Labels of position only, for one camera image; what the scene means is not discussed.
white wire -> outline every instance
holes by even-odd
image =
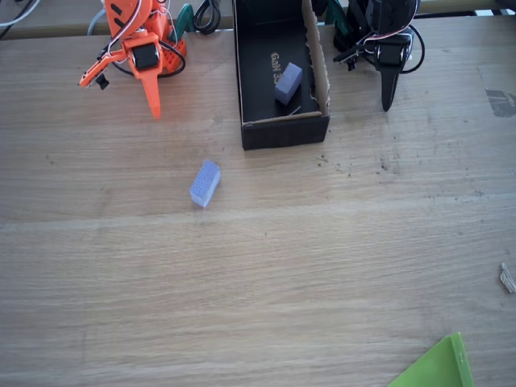
[[[120,36],[126,33],[127,29],[133,24],[133,22],[136,20],[136,17],[138,16],[139,9],[142,6],[142,0],[138,0],[138,6],[136,7],[136,10],[134,14],[132,15],[131,19],[127,22],[126,26],[122,28],[115,36],[113,36],[113,39],[109,42],[107,45],[107,55],[111,56],[111,47],[113,44],[115,44],[119,39]]]
[[[414,10],[414,14],[412,15],[412,18],[410,19],[409,23],[404,26],[403,28],[401,28],[400,30],[397,30],[395,32],[390,32],[388,34],[383,34],[383,35],[373,35],[373,36],[370,36],[368,37],[366,40],[364,40],[364,44],[367,44],[367,42],[369,40],[382,40],[382,39],[387,39],[387,38],[390,38],[391,36],[395,36],[396,34],[399,34],[400,32],[403,32],[404,30],[406,30],[409,25],[414,21],[414,18],[416,17],[416,14],[418,13],[418,8],[419,8],[419,5],[421,4],[421,0],[418,0],[417,1],[417,4],[416,4],[416,7],[415,7],[415,10]],[[368,53],[368,54],[374,54],[374,52],[370,52],[367,48],[365,49],[365,51]]]
[[[38,6],[38,4],[40,4],[40,1],[41,0],[35,0],[35,3],[32,4],[31,8],[29,8],[27,12],[25,12],[19,18],[11,20],[10,22],[0,23],[0,27],[9,27],[9,26],[12,26],[13,24],[16,24],[17,22],[21,22]]]
[[[97,25],[98,23],[98,20],[100,20],[100,18],[102,16],[104,16],[106,14],[106,9],[105,8],[102,8],[93,18],[93,20],[91,21],[91,23],[89,24],[89,27],[88,27],[88,32],[86,33],[87,36],[90,36],[94,33],[94,28],[95,26]]]
[[[172,24],[172,29],[174,31],[174,35],[176,36],[176,42],[175,44],[173,45],[173,47],[175,48],[177,46],[177,31],[176,31],[176,26],[174,25],[174,19],[172,17],[172,14],[170,14],[170,3],[172,2],[172,0],[169,0],[169,4],[167,5],[167,9],[165,12],[161,11],[161,10],[154,10],[153,12],[151,12],[151,15],[154,15],[156,12],[160,15],[165,15],[167,14],[170,18],[170,24]]]

cable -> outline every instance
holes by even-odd
[[[411,25],[411,24],[408,26],[408,28],[410,28],[412,31],[414,31],[414,33],[416,34],[416,36],[419,39],[419,42],[421,43],[421,58],[419,59],[419,62],[418,62],[417,65],[415,65],[412,69],[403,70],[401,72],[401,74],[413,73],[414,71],[416,71],[417,69],[419,69],[421,67],[423,61],[425,60],[425,42],[424,42],[421,34],[419,33],[418,29],[416,27],[414,27],[413,25]],[[362,54],[362,58],[364,58],[364,60],[366,62],[368,62],[370,65],[375,66],[374,62],[367,57],[367,54]]]
[[[364,40],[364,44],[366,44],[368,42],[368,40],[382,40],[382,39],[390,38],[391,36],[395,36],[395,35],[399,34],[400,32],[403,32],[404,30],[406,30],[409,27],[409,25],[414,21],[414,18],[416,17],[416,14],[418,13],[418,9],[419,9],[420,5],[421,5],[421,0],[417,0],[416,7],[414,8],[414,14],[412,15],[412,18],[410,18],[410,21],[407,23],[406,26],[404,26],[403,28],[401,28],[395,32],[389,32],[388,34],[370,36],[366,40]],[[365,51],[368,54],[373,54],[373,52],[370,52],[367,49]]]
[[[176,50],[174,47],[172,47],[170,44],[167,44],[165,43],[164,41],[160,40],[160,44],[161,46],[165,47],[166,49],[168,49],[169,51],[172,51],[174,54],[176,54],[177,56],[179,56],[179,59],[181,59],[181,67],[179,69],[177,69],[176,71],[174,71],[173,73],[168,73],[168,74],[160,74],[158,75],[158,78],[170,78],[170,77],[173,77],[179,73],[181,73],[185,67],[186,67],[186,60],[185,60],[185,57],[178,51]],[[117,68],[118,70],[120,70],[122,73],[124,74],[127,74],[127,75],[130,75],[131,77],[135,76],[131,71],[128,71],[126,69],[123,69],[122,67],[120,67],[118,64],[116,63],[113,63],[113,66],[115,68]]]
[[[95,26],[97,25],[98,23],[98,20],[100,20],[100,18],[102,16],[104,16],[106,14],[106,8],[102,8],[93,18],[93,20],[91,21],[91,23],[89,24],[89,27],[88,27],[88,32],[86,33],[87,36],[90,36],[94,33],[94,28]]]
[[[34,0],[29,0],[27,2],[27,4],[25,4],[25,7],[20,11],[20,13],[16,16],[16,18],[19,18],[21,15],[23,15],[23,13],[28,10],[29,6],[31,6],[31,4],[34,2]],[[14,26],[14,24],[11,24],[9,27],[7,27],[5,30],[3,30],[3,32],[0,34],[0,39],[3,38],[7,32],[9,32],[9,30]]]
[[[133,11],[131,18],[127,23],[125,23],[119,31],[116,33],[115,36],[113,36],[109,42],[107,42],[106,46],[100,51],[100,53],[97,56],[98,60],[101,60],[104,55],[111,56],[111,47],[113,44],[119,41],[120,37],[126,33],[127,29],[133,24],[133,22],[136,20],[136,16],[139,13],[139,9],[142,6],[142,0],[138,0],[138,4],[136,5],[135,10]]]
[[[425,60],[425,42],[423,41],[422,36],[416,27],[414,27],[413,25],[409,25],[409,28],[412,31],[414,31],[414,33],[418,36],[419,42],[421,43],[421,59],[419,59],[419,63],[417,65],[415,65],[415,67],[413,67],[410,70],[402,71],[402,74],[413,73],[414,71],[416,71],[417,69],[419,69],[421,67],[423,61]]]
[[[210,10],[210,20],[207,24],[201,25],[204,14]],[[204,0],[195,12],[193,17],[193,26],[203,35],[213,34],[220,24],[220,8],[218,7],[218,0]]]
[[[170,44],[167,44],[162,40],[160,40],[160,44],[163,47],[165,47],[166,49],[168,49],[169,51],[172,51],[174,54],[179,56],[179,59],[181,59],[181,67],[179,69],[177,69],[176,71],[174,71],[173,73],[161,74],[158,76],[158,78],[170,78],[170,77],[173,77],[174,75],[182,73],[182,71],[186,68],[185,57],[178,50],[176,50],[174,47],[172,47]]]
[[[23,12],[23,13],[20,13],[18,16],[16,16],[16,19],[14,20],[11,20],[10,22],[6,22],[6,23],[0,23],[0,27],[10,27],[10,26],[13,26],[15,25],[17,22],[21,22],[22,20],[24,20],[28,15],[31,14],[31,12],[38,6],[38,4],[40,4],[41,0],[35,0],[35,3],[34,5],[27,11],[27,12]]]

wood chip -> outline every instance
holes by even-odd
[[[509,293],[516,293],[516,283],[514,283],[513,277],[510,276],[509,269],[504,263],[501,264],[500,280]]]

green clamp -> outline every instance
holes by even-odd
[[[169,40],[173,43],[177,43],[183,37],[185,32],[194,32],[194,8],[191,4],[185,4],[181,8],[181,12],[177,16],[177,20],[174,23],[176,32],[172,31]]]

black cable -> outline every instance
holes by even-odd
[[[162,40],[160,40],[160,44],[163,47],[165,47],[166,49],[172,51],[177,56],[179,56],[179,59],[181,59],[181,67],[179,69],[177,69],[176,71],[174,71],[173,73],[160,74],[160,75],[158,75],[158,78],[170,78],[170,77],[173,77],[174,75],[177,75],[177,74],[181,73],[185,69],[185,67],[186,67],[186,59],[185,59],[185,57],[178,50],[176,50],[174,47],[172,47],[170,44],[167,44],[167,43],[165,43]],[[119,66],[115,62],[113,63],[113,65],[115,66],[115,68],[120,70],[122,73],[130,75],[131,77],[135,76],[131,71],[127,71],[126,69],[123,69],[121,66]]]
[[[207,24],[201,25],[204,14],[208,10],[210,10],[210,20]],[[218,0],[204,0],[193,17],[195,30],[201,32],[203,35],[209,35],[217,30],[219,24],[220,8],[218,6]]]
[[[25,4],[25,7],[20,11],[19,14],[16,15],[16,17],[13,19],[13,20],[16,20],[17,18],[19,18],[20,16],[22,16],[25,12],[27,12],[27,10],[29,9],[29,6],[31,6],[31,4],[34,2],[34,0],[29,0],[27,2],[27,4]],[[14,26],[14,24],[11,24],[10,26],[7,26],[5,30],[3,30],[3,32],[0,34],[0,39],[3,38],[7,32],[9,32],[9,30]]]
[[[181,67],[179,69],[177,69],[176,71],[174,71],[173,73],[168,73],[168,74],[161,74],[161,75],[158,75],[158,78],[170,78],[170,77],[173,77],[174,75],[177,75],[179,73],[182,73],[182,71],[185,69],[186,67],[186,60],[185,60],[185,57],[178,51],[176,50],[174,47],[172,47],[170,44],[167,44],[165,43],[164,41],[160,40],[160,44],[165,47],[166,49],[172,51],[174,54],[176,54],[177,56],[179,56],[179,59],[181,59]]]
[[[419,69],[421,67],[423,61],[425,60],[425,42],[423,41],[422,36],[416,27],[414,27],[413,25],[409,25],[409,28],[412,31],[414,31],[414,33],[418,36],[419,42],[421,42],[421,59],[419,60],[419,63],[417,65],[415,65],[415,67],[413,67],[410,70],[402,71],[402,74],[413,73],[414,71],[416,71],[417,69]]]

